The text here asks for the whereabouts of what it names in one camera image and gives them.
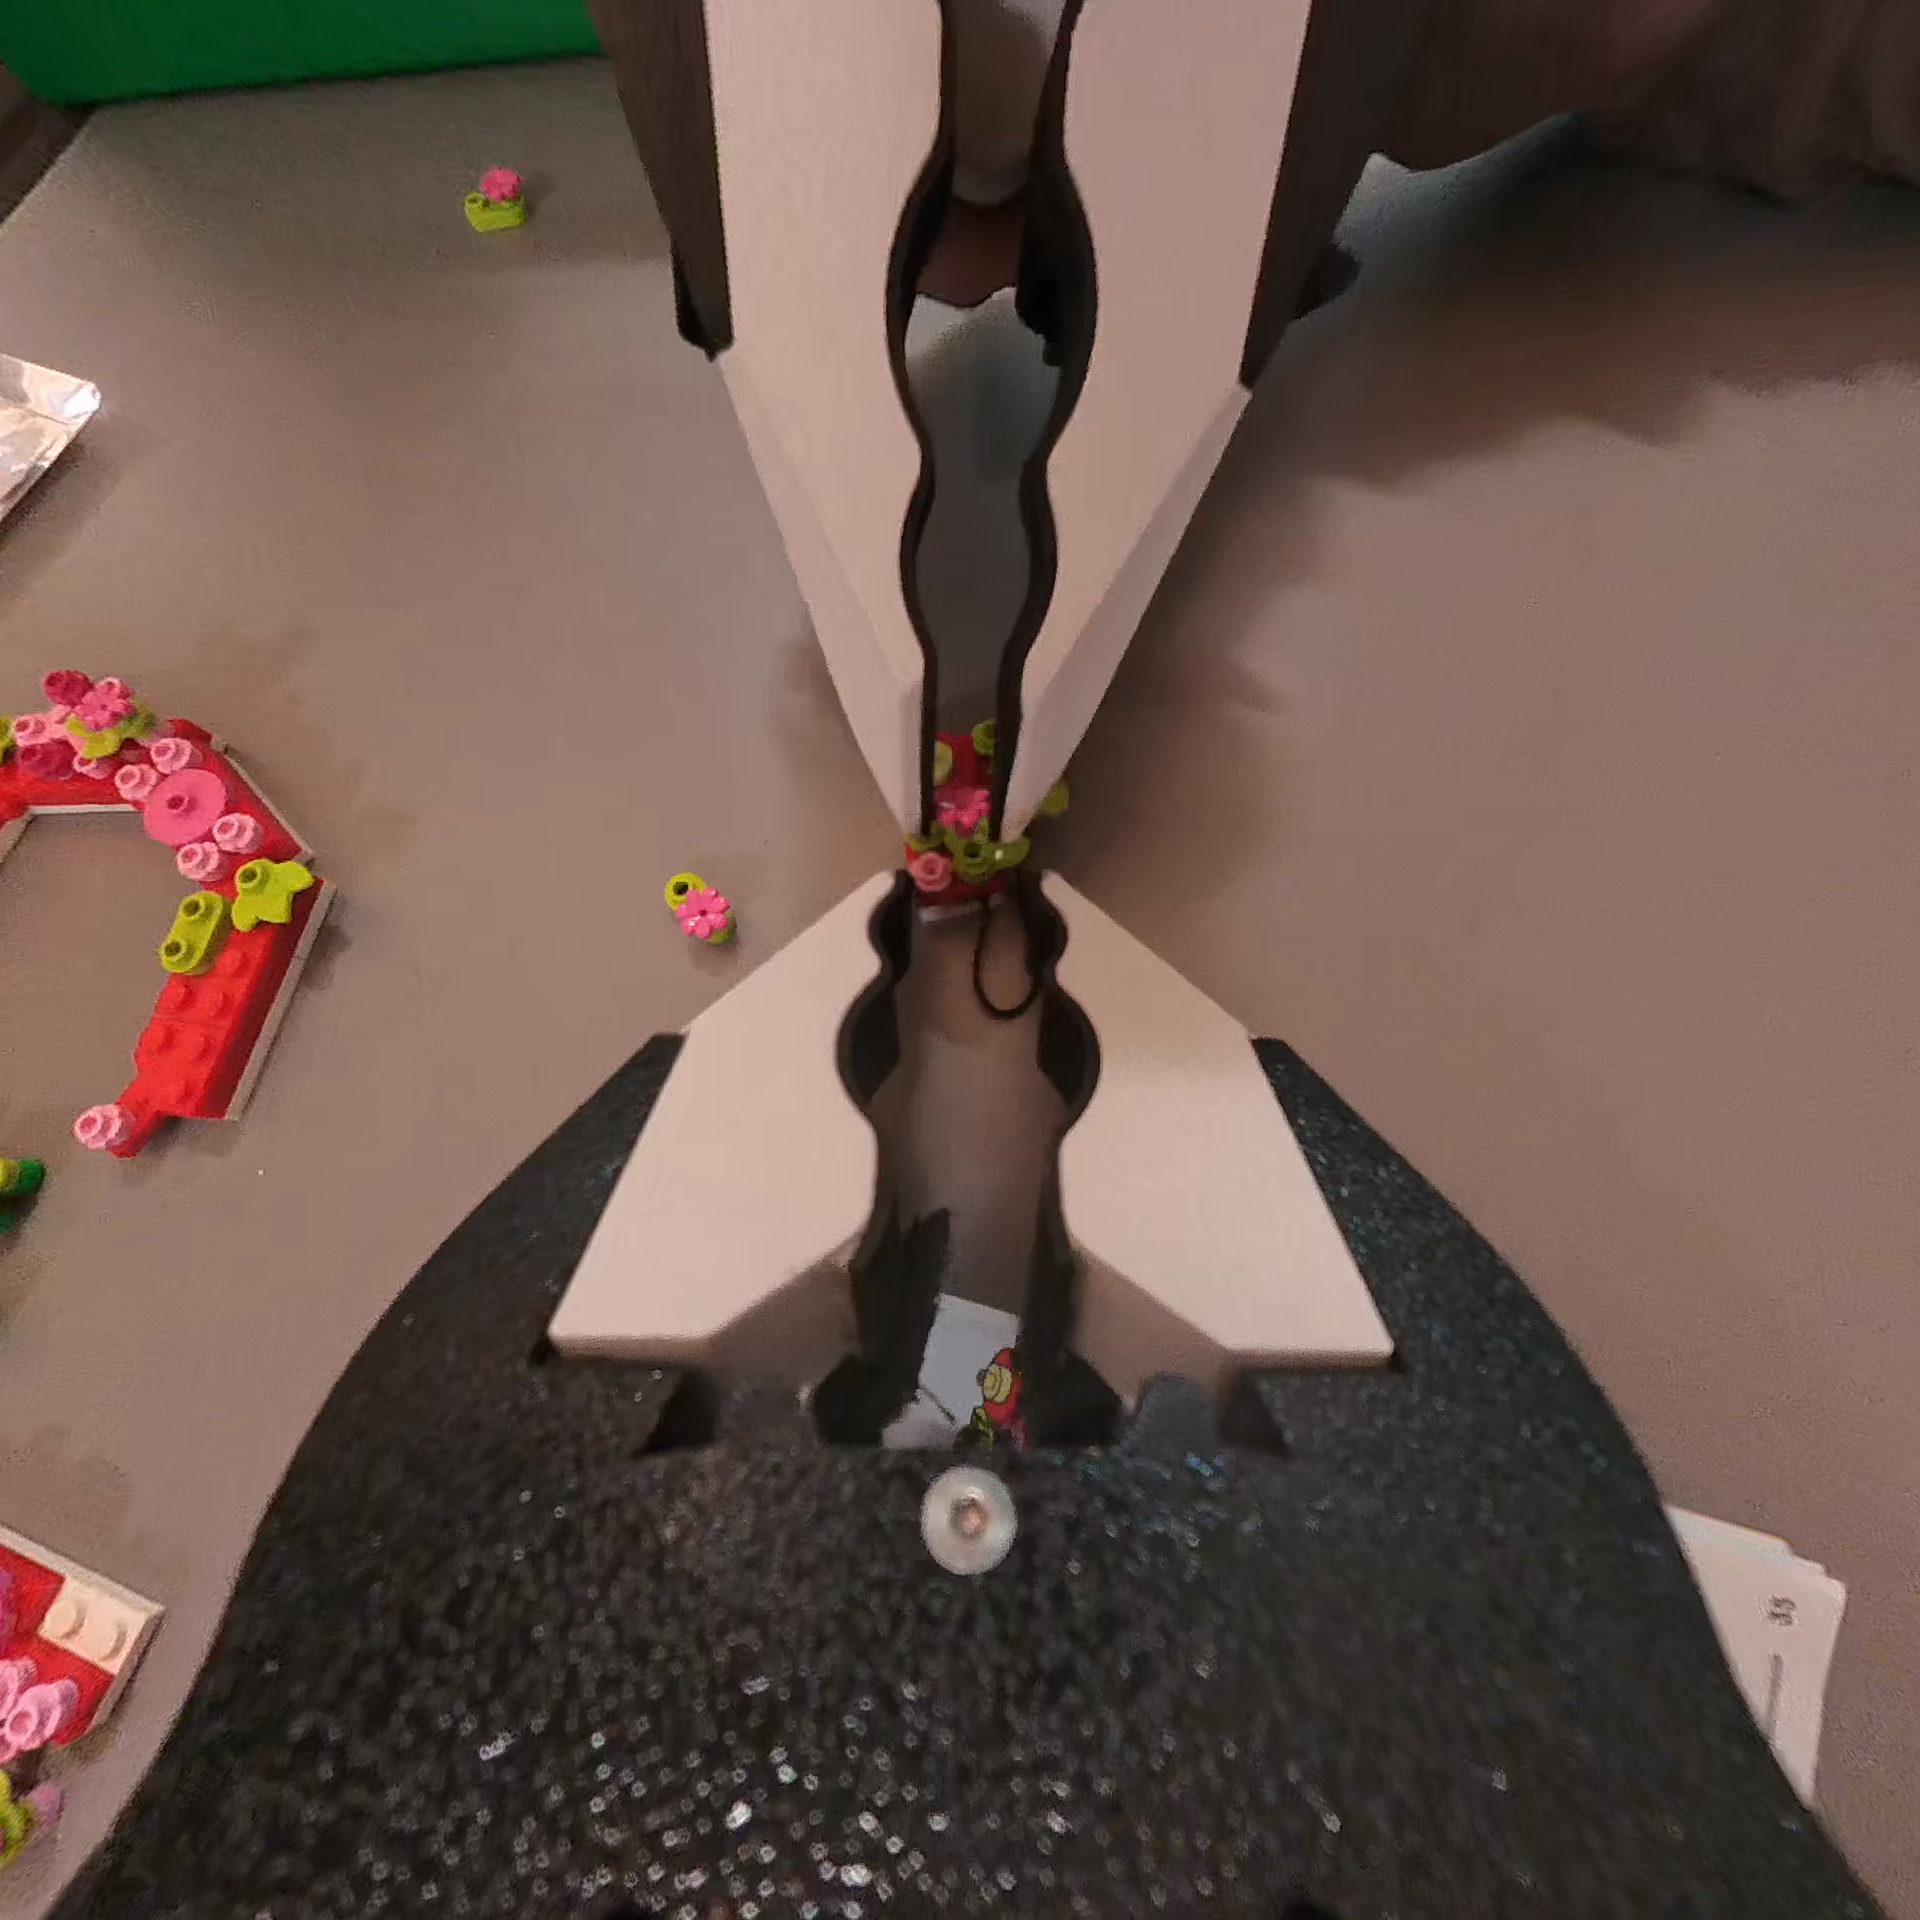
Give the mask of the lego instruction booklet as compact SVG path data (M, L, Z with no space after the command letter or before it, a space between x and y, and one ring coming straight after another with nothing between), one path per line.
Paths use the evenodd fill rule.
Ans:
M941 1294L915 1398L881 1430L884 1448L955 1448L1019 1438L1019 1315ZM1721 1657L1796 1797L1815 1801L1825 1692L1845 1588L1783 1539L1670 1510Z

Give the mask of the clear plastic bag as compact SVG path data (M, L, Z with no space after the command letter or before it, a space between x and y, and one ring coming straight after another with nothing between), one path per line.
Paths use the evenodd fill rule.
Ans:
M93 380L3 352L3 518L101 410Z

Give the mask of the dark brown sofa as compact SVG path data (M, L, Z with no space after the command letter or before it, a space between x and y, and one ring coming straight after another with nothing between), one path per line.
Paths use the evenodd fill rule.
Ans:
M1552 119L1771 200L1917 187L1917 3L1314 3L1284 150L1332 192Z

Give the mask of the green plastic bin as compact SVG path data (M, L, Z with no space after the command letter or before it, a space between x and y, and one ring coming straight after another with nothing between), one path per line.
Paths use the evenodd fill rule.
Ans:
M3 65L48 106L599 51L586 3L3 3Z

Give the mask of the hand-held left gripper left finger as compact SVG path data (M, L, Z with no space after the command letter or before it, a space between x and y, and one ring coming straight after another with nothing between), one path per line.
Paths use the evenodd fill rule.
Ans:
M860 1348L912 897L898 868L866 878L687 1024L550 1320L560 1357L807 1390Z

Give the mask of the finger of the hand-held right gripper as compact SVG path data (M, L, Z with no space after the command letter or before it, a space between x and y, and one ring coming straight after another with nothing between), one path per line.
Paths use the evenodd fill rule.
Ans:
M889 813L920 829L920 437L889 272L941 150L941 3L707 3L731 347L720 368Z
M1310 3L1082 3L1064 35L1092 344L1044 452L1055 561L1001 747L1001 829L1064 776L1249 404L1241 352Z

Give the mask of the small red flowered lego assembly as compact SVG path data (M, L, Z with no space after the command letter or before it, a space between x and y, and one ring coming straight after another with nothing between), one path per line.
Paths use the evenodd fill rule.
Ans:
M1032 832L1064 816L1069 782L1055 782L1025 832L995 836L995 771L992 718L974 723L970 733L934 733L925 746L903 843L906 871L925 905L970 905L995 895L1029 863Z

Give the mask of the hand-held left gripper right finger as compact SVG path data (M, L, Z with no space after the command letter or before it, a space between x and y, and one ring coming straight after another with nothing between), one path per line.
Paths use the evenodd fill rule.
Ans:
M1161 1378L1377 1367L1397 1353L1252 1031L1061 875L1050 1012L1092 1057L1060 1145L1069 1348L1137 1406Z

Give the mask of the red lego heart half flowers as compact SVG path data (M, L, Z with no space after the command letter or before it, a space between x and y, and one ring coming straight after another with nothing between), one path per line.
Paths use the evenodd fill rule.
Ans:
M3 1529L3 1871L63 1818L63 1756L110 1720L168 1609Z
M175 1123L244 1109L332 909L315 843L232 747L164 718L119 677L57 669L3 714L3 855L38 820L127 816L187 895L156 944L162 993L130 1081L71 1123L79 1145L133 1160Z

